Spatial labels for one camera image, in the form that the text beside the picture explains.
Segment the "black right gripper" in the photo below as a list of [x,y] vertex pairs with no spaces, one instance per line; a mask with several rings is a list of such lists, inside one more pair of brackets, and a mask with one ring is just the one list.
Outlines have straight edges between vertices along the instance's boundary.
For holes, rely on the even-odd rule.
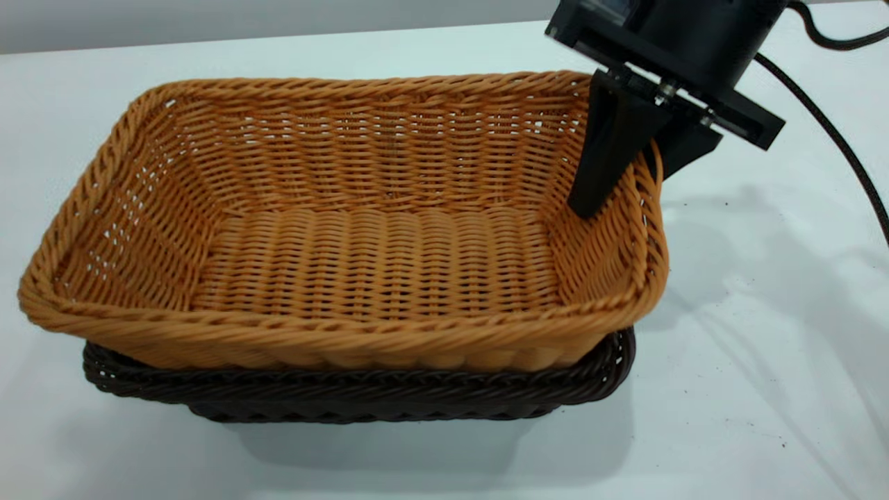
[[567,198],[594,217],[635,155],[655,142],[663,179],[711,154],[723,135],[701,120],[671,120],[655,102],[660,77],[705,104],[718,126],[769,149],[785,122],[736,90],[785,1],[561,1],[547,37],[609,69],[588,86],[588,119]]

